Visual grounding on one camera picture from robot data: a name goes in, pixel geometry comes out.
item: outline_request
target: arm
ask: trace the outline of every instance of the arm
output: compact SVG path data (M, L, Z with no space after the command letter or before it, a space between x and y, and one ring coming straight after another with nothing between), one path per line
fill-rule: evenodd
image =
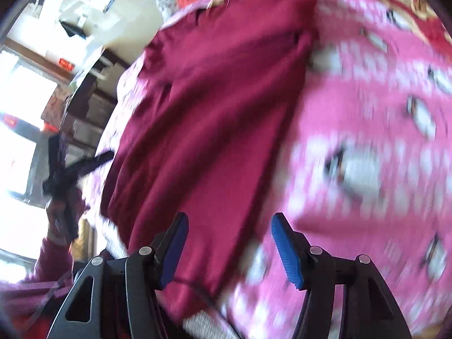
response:
M61 201L50 201L46 207L49 227L47 237L42 240L41 252L34 266L34 271L22 283L55 282L65 273L72 270L73 259L69 252L71 247L55 224L55 215L64 211ZM74 205L77 221L88 209L78 190L78 198Z

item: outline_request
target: maroon cloth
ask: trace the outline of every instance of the maroon cloth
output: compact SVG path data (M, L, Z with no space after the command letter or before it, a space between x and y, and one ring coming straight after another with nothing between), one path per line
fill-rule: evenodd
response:
M126 126L101 203L130 252L185 212L176 276L218 294L258 218L303 88L315 5L226 0L157 33L140 73L152 85ZM203 307L177 283L160 298L176 321Z
M0 283L0 297L6 313L11 317L33 313L55 282L72 270L72 264L68 246L59 246L44 238L33 273L17 284ZM71 286L70 279L54 297L64 297Z

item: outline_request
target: pink sleeve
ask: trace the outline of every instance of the pink sleeve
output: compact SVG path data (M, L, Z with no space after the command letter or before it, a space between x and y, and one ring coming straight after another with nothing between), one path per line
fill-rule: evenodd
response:
M55 282L72 269L73 259L69 246L59 246L47 237L42 240L41 252L34 271L21 283Z

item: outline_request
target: pink blanket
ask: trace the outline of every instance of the pink blanket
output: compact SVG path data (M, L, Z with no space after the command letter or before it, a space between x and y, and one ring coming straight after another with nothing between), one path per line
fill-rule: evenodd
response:
M189 6L167 24L209 2ZM318 0L316 20L319 49L255 231L257 253L225 289L223 309L250 338L291 337L303 294L286 284L268 227L275 212L284 212L311 244L332 255L371 256L416 332L442 320L452 303L452 270L443 253L452 246L452 70L391 23L375 0ZM141 65L139 58L121 79L122 105L99 151L117 148L111 132L122 132L140 101L146 82L135 78ZM325 163L341 147L355 162L340 173L342 160L337 174L326 175ZM357 164L371 182L359 180ZM90 177L94 193L102 191L106 172ZM441 249L430 256L435 234Z

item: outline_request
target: black tool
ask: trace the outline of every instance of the black tool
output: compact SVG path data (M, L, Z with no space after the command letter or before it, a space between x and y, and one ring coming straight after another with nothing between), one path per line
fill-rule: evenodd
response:
M78 277L47 339L166 339L155 290L173 280L188 235L178 213L166 234L128 258L96 256Z
M65 156L66 145L62 135L49 138L49 178L42 183L42 191L44 195L65 202L64 213L56 217L56 227L70 243L78 237L78 225L72 207L77 197L77 182L80 177L111 161L114 152L110 150L97 157L84 157L68 167L65 165Z
M327 339L334 286L344 286L339 339L411 339L395 298L367 255L332 257L292 230L282 213L272 218L272 235L290 282L306 297L293 339Z

